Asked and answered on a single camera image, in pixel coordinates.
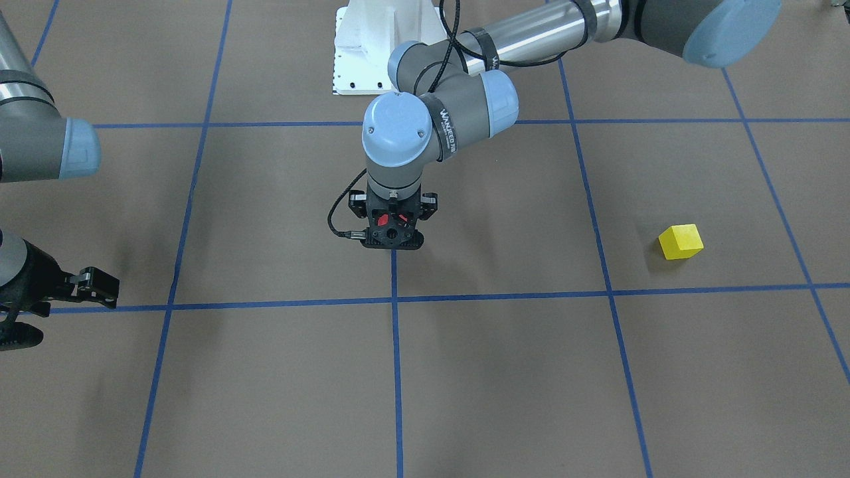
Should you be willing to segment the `left grey silver robot arm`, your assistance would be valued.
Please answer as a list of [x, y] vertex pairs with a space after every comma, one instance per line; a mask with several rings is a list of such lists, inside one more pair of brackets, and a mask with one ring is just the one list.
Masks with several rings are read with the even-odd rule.
[[459, 149], [492, 138], [518, 119], [519, 98], [510, 68], [554, 63], [589, 43], [637, 40], [689, 64], [724, 68], [761, 42], [778, 18], [780, 1], [551, 1], [497, 23], [460, 31], [459, 19], [444, 39], [407, 40], [386, 59], [392, 91], [367, 107], [362, 145], [364, 191], [346, 188], [364, 231], [398, 247], [416, 222], [438, 208], [423, 193], [422, 173]]

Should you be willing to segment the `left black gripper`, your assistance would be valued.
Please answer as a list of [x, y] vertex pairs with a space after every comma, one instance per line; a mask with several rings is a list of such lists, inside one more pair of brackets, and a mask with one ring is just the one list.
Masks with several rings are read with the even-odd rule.
[[403, 214], [408, 219], [406, 228], [383, 227], [395, 230], [414, 230], [417, 220], [428, 220], [438, 211], [438, 194], [422, 193], [421, 188], [415, 190], [407, 199], [383, 199], [375, 193], [373, 188], [367, 187], [365, 191], [350, 191], [349, 209], [355, 217], [365, 220], [367, 218], [371, 229], [381, 229], [376, 226], [375, 220], [380, 212], [391, 214]]

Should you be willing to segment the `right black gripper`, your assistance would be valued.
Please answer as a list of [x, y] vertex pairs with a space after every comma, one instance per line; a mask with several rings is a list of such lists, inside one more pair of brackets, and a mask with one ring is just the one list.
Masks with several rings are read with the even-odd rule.
[[48, 313], [49, 301], [99, 303], [118, 308], [121, 281], [95, 267], [76, 275], [61, 270], [56, 260], [25, 241], [27, 257], [19, 272], [7, 282], [7, 311]]

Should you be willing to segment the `right grey silver robot arm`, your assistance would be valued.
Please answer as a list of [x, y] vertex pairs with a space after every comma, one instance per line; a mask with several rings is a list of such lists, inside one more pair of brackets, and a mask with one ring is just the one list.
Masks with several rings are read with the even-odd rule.
[[[102, 151], [86, 120], [58, 111], [6, 19], [1, 21], [2, 182], [64, 181], [94, 175]], [[64, 272], [54, 258], [9, 230], [2, 230], [2, 310], [48, 315], [52, 300], [91, 301], [114, 309], [118, 278], [88, 267]]]

